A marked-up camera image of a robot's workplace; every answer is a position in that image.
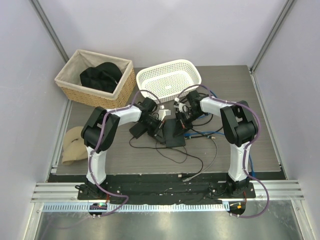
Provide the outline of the black network switch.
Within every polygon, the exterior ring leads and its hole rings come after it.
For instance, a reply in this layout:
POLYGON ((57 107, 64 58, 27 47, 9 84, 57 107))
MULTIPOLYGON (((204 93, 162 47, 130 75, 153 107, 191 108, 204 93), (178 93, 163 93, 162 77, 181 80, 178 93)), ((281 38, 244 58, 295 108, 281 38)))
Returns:
POLYGON ((176 119, 172 118, 166 120, 164 124, 163 136, 165 139, 165 146, 167 148, 178 148, 184 147, 186 145, 186 141, 183 134, 174 136, 176 123, 176 119))

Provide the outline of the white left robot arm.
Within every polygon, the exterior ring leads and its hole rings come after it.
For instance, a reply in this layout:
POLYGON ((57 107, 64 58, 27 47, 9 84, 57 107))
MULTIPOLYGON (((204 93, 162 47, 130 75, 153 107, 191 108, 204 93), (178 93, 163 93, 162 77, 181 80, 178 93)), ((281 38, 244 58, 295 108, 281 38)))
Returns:
POLYGON ((81 137, 84 140, 88 154, 87 182, 89 194, 100 200, 107 192, 102 184, 107 177, 106 160, 107 151, 111 147, 119 126, 134 123, 130 134, 138 139, 147 133, 156 140, 163 141, 163 127, 165 117, 171 111, 163 105, 158 106, 150 98, 145 98, 141 103, 132 103, 125 107, 105 109, 96 107, 82 129, 81 137))

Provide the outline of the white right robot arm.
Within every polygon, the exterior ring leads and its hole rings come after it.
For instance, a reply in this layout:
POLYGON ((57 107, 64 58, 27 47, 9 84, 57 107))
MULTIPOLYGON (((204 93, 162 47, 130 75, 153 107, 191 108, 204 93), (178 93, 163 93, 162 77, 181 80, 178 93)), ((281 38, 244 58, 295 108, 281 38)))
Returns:
POLYGON ((207 114, 219 117, 225 139, 230 144, 230 165, 226 182, 221 187, 213 186, 215 196, 238 197, 249 190, 250 180, 247 167, 250 161, 250 148, 259 136, 260 122, 256 113, 246 101, 232 102, 216 98, 212 93, 190 91, 186 102, 174 100, 175 118, 165 121, 163 136, 165 140, 183 139, 188 131, 194 130, 194 121, 207 114))

